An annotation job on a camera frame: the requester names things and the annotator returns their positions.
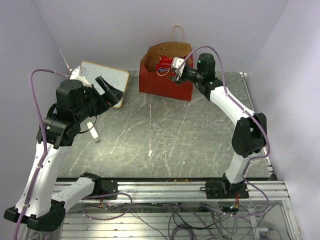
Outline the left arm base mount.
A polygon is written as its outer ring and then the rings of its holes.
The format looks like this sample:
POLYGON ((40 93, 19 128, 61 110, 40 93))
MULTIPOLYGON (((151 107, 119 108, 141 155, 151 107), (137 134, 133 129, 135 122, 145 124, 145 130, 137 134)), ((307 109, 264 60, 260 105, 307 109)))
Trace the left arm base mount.
POLYGON ((118 192, 118 184, 114 180, 101 181, 101 194, 107 195, 103 197, 104 200, 116 200, 117 196, 114 195, 118 192))

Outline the red snack packet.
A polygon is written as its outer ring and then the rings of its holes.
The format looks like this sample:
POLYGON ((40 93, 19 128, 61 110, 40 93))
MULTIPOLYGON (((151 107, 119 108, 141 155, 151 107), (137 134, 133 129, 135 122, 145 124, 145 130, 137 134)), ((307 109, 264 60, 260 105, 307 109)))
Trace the red snack packet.
POLYGON ((175 71, 172 69, 172 57, 168 57, 162 54, 157 54, 156 57, 158 63, 155 66, 155 72, 159 77, 164 77, 170 73, 175 73, 175 71))

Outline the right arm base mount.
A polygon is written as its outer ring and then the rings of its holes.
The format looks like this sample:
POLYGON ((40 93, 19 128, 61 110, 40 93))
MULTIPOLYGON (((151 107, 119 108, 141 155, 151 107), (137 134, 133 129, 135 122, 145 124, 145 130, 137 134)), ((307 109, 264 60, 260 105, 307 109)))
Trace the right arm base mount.
POLYGON ((204 192, 207 199, 235 199, 237 194, 240 199, 249 198, 247 184, 244 181, 231 184, 227 180, 214 179, 205 183, 204 192))

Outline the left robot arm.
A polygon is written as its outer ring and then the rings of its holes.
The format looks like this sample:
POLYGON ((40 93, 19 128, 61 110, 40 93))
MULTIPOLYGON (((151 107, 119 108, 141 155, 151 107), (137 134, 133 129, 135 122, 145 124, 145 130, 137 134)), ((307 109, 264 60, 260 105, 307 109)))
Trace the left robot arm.
POLYGON ((42 120, 36 136, 36 153, 26 187, 17 204, 5 210, 4 219, 38 232, 53 232, 78 201, 101 195, 101 177, 88 172, 59 193, 53 194, 53 189, 65 155, 75 137, 83 133, 81 123, 106 112, 123 97, 123 91, 100 76, 89 86, 77 79, 60 83, 56 103, 42 120))

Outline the red paper bag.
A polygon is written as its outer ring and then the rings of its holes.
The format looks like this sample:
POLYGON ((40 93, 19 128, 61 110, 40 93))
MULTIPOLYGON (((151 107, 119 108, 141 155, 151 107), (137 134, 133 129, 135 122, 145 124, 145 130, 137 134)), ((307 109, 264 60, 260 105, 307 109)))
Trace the red paper bag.
POLYGON ((158 63, 157 54, 170 58, 185 58, 192 51, 189 43, 184 42, 184 29, 174 25, 171 29, 169 41, 152 45, 140 61, 139 91, 167 98, 190 101, 192 98, 193 84, 174 82, 175 73, 158 76, 155 68, 158 63))

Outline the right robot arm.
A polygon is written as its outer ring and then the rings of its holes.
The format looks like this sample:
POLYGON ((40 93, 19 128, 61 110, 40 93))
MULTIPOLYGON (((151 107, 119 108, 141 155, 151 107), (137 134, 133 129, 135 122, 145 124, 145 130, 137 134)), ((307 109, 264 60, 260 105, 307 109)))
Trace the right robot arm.
POLYGON ((250 160, 267 144, 267 118, 263 113, 255 113, 246 108, 236 99, 223 81, 216 77, 215 66, 216 61, 210 53, 199 56, 196 68, 187 65, 185 59, 180 57, 174 57, 171 62, 171 69, 176 73, 175 82, 193 83, 234 125, 231 139, 234 154, 220 186, 221 194, 231 198, 244 183, 250 160))

